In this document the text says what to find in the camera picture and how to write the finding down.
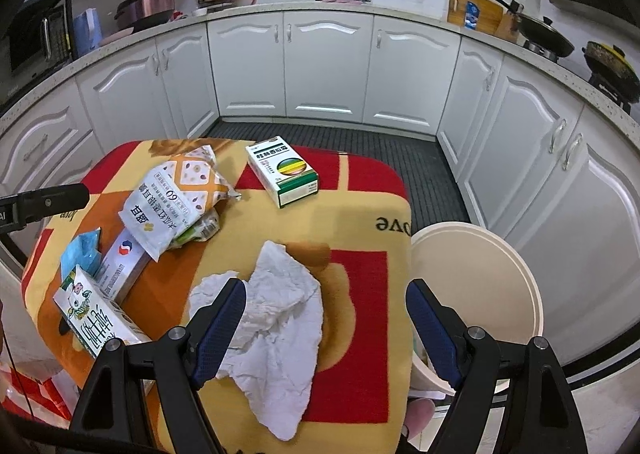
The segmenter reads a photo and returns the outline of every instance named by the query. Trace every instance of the table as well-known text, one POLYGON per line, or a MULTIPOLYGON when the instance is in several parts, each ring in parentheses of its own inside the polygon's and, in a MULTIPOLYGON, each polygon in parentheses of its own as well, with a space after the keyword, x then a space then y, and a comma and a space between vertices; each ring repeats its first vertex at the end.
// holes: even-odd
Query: table
MULTIPOLYGON (((188 321, 187 297, 203 277, 235 270, 248 279, 266 240, 320 281, 324 322, 318 370, 296 437, 277 440, 260 425, 230 378, 207 382, 199 396, 229 453, 395 452, 406 408, 412 332, 404 306, 411 211, 404 185, 379 161, 296 148, 318 172, 320 191, 278 209, 246 162, 253 142, 221 139, 132 142, 111 151, 83 183, 85 209, 53 217, 24 270, 22 294, 38 332, 82 387, 92 358, 73 333, 60 336, 52 301, 60 286, 60 254, 78 233, 102 228, 105 251, 122 229, 116 213, 145 173, 175 153, 211 145, 223 176, 242 193, 221 209, 222 229, 150 262, 122 304, 152 339, 188 321)), ((156 389, 149 416, 159 444, 172 451, 156 389)))

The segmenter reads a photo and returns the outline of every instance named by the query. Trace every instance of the blue plastic wrapper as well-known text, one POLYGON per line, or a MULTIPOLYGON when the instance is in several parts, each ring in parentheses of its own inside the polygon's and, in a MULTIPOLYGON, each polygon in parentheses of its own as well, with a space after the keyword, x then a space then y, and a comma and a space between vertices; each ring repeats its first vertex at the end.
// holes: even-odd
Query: blue plastic wrapper
POLYGON ((478 17, 480 16, 480 8, 473 2, 466 3, 465 28, 475 30, 478 27, 478 17))
POLYGON ((65 279, 79 265, 92 277, 98 272, 102 254, 98 251, 100 228, 77 235, 60 257, 60 274, 65 279))

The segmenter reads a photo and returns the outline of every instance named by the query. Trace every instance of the dark striped floor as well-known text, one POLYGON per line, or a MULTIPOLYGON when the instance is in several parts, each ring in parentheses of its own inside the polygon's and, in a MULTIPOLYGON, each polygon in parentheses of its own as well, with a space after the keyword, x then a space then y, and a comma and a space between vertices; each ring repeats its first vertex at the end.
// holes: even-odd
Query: dark striped floor
POLYGON ((210 137, 261 141, 282 136, 292 145, 359 154, 380 160, 402 178, 412 209, 412 232, 443 221, 469 222, 458 186, 438 143, 364 130, 220 122, 210 137))

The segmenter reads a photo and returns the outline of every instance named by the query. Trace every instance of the pink slipper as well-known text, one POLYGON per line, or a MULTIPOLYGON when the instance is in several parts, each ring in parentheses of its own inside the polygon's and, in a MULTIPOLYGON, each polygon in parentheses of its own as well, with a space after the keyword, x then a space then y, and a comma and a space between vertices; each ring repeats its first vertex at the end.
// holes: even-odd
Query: pink slipper
POLYGON ((418 436, 427 427, 435 412, 436 406, 427 398, 409 402, 404 415, 404 426, 408 430, 407 438, 411 440, 418 436))

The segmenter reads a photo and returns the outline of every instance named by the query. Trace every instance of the stove burner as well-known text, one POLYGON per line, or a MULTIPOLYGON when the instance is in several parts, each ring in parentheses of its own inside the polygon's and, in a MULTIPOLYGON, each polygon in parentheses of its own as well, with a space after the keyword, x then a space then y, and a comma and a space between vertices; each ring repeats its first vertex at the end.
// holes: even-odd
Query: stove burner
POLYGON ((551 60, 552 62, 558 63, 558 55, 556 55, 553 51, 549 51, 548 49, 539 46, 538 44, 531 42, 531 40, 527 40, 524 43, 524 49, 528 49, 532 53, 536 53, 536 55, 543 56, 547 60, 551 60))
POLYGON ((620 94, 618 90, 609 82, 607 82, 606 79, 604 79, 602 76, 594 72, 589 79, 589 83, 593 85, 593 87, 597 88, 597 90, 599 90, 607 98, 613 100, 613 102, 627 114, 631 114, 631 105, 629 104, 628 100, 626 100, 624 96, 622 96, 622 94, 620 94))

